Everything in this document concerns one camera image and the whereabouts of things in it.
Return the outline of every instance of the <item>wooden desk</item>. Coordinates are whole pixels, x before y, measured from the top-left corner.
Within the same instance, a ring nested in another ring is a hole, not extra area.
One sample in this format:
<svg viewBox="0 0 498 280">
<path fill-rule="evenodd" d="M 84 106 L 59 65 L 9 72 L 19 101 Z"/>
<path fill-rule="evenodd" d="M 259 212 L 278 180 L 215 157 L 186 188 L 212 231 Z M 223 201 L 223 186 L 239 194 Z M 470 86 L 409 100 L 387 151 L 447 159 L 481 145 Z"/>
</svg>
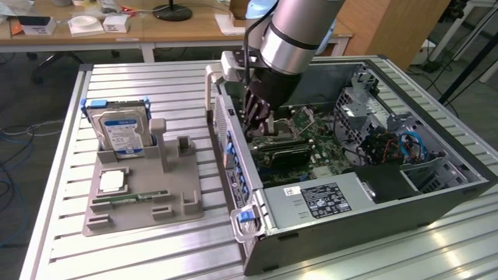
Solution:
<svg viewBox="0 0 498 280">
<path fill-rule="evenodd" d="M 166 0 L 120 0 L 119 4 L 134 9 L 154 9 Z M 240 46 L 243 36 L 226 36 L 219 30 L 214 15 L 224 14 L 228 7 L 216 0 L 183 0 L 182 3 L 192 9 L 194 16 L 184 22 L 166 22 L 156 19 L 151 13 L 134 16 L 128 33 L 106 33 L 74 38 L 66 21 L 72 12 L 82 12 L 83 7 L 56 7 L 51 0 L 36 0 L 35 8 L 40 15 L 52 16 L 62 21 L 51 36 L 11 36 L 11 22 L 0 24 L 0 53 L 37 51 L 83 51 L 119 50 L 139 48 L 146 62 L 154 62 L 154 49 L 162 47 L 211 47 Z M 331 43 L 337 45 L 333 55 L 343 55 L 351 30 L 337 22 Z"/>
</svg>

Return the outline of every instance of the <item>aluminum table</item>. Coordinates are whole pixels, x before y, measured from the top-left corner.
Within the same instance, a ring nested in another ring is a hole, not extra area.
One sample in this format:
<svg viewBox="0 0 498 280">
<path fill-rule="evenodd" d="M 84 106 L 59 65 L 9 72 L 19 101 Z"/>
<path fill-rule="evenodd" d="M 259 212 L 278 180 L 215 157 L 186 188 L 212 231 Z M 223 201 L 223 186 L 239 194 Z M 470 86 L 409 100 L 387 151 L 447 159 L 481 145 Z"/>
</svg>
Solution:
<svg viewBox="0 0 498 280">
<path fill-rule="evenodd" d="M 55 154 L 21 279 L 498 279 L 498 187 L 462 204 L 430 226 L 244 277 L 204 119 L 204 68 L 218 61 L 84 65 Z M 389 62 L 375 63 L 395 74 Z M 497 152 L 410 78 L 407 94 L 467 149 L 498 173 Z M 379 97 L 403 103 L 387 88 Z M 98 140 L 79 110 L 80 98 L 148 96 L 152 117 L 167 120 L 166 139 L 196 144 L 204 217 L 94 237 L 80 234 Z"/>
</svg>

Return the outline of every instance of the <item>blue cable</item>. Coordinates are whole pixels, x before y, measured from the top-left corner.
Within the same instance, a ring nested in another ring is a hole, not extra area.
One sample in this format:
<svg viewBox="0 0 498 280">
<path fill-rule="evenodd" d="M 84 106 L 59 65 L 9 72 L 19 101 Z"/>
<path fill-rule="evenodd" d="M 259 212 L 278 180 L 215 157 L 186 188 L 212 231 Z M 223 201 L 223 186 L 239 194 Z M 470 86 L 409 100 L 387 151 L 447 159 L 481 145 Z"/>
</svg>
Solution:
<svg viewBox="0 0 498 280">
<path fill-rule="evenodd" d="M 406 148 L 405 148 L 405 146 L 403 146 L 403 136 L 405 136 L 405 135 L 409 135 L 409 136 L 411 136 L 411 137 L 414 137 L 414 138 L 417 139 L 417 141 L 418 141 L 418 143 L 419 143 L 419 145 L 421 145 L 421 150 L 422 150 L 423 159 L 427 159 L 427 149 L 426 149 L 426 146 L 423 145 L 422 138 L 421 138 L 421 136 L 419 136 L 417 133 L 414 133 L 413 131 L 406 131 L 406 132 L 401 133 L 401 135 L 399 135 L 399 147 L 401 147 L 401 151 L 402 151 L 403 155 L 405 155 L 405 156 L 410 156 L 410 154 L 409 154 L 409 152 L 407 152 L 407 150 L 406 150 Z"/>
<path fill-rule="evenodd" d="M 19 197 L 19 202 L 20 202 L 20 205 L 21 205 L 21 210 L 23 210 L 23 216 L 24 216 L 24 221 L 23 221 L 23 225 L 21 227 L 19 228 L 17 232 L 11 235 L 8 238 L 5 238 L 4 240 L 0 241 L 0 248 L 8 244 L 23 232 L 24 230 L 27 229 L 27 226 L 28 226 L 28 213 L 25 211 L 25 204 L 24 204 L 24 198 L 23 198 L 23 195 L 21 195 L 21 192 L 19 191 L 19 188 L 17 188 L 17 185 L 13 184 L 11 181 L 8 180 L 4 180 L 4 179 L 0 179 L 1 182 L 7 183 L 11 185 L 12 187 L 12 191 L 15 194 L 17 194 L 17 197 Z"/>
<path fill-rule="evenodd" d="M 11 169 L 13 169 L 13 168 L 16 168 L 29 157 L 31 157 L 31 155 L 32 155 L 32 150 L 33 150 L 33 148 L 32 148 L 32 143 L 29 143 L 29 142 L 25 142 L 25 141 L 17 141 L 17 140 L 12 140 L 12 139 L 8 139 L 7 137 L 4 137 L 4 136 L 1 136 L 0 135 L 0 138 L 1 139 L 4 139 L 7 142 L 11 142 L 11 143 L 15 143 L 15 144 L 23 144 L 23 145 L 27 145 L 28 146 L 28 148 L 29 148 L 29 150 L 28 150 L 28 152 L 27 152 L 27 154 L 25 154 L 25 156 L 24 156 L 24 158 L 17 162 L 17 163 L 15 163 L 12 166 L 5 166 L 5 170 L 11 170 Z"/>
</svg>

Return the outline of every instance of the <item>desk lamp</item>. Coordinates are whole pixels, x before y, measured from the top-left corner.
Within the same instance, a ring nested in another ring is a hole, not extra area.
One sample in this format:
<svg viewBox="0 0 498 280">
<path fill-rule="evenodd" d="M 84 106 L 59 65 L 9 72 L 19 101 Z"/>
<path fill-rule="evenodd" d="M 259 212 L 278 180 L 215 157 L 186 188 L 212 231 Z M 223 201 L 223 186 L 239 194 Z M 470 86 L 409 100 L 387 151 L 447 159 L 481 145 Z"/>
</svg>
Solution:
<svg viewBox="0 0 498 280">
<path fill-rule="evenodd" d="M 154 10 L 156 11 L 152 12 L 154 16 L 170 22 L 180 22 L 192 17 L 192 10 L 184 6 L 175 5 L 172 0 L 170 0 L 170 5 L 160 5 Z"/>
</svg>

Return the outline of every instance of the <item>hard drive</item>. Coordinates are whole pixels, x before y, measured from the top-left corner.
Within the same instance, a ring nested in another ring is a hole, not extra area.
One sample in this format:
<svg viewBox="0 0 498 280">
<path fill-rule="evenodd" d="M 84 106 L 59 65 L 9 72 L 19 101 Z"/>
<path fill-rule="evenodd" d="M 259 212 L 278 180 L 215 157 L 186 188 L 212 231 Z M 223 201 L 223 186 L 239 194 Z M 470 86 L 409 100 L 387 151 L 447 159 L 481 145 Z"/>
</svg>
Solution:
<svg viewBox="0 0 498 280">
<path fill-rule="evenodd" d="M 82 111 L 92 124 L 102 151 L 115 151 L 119 159 L 144 156 L 154 145 L 148 130 L 150 102 L 82 100 Z"/>
</svg>

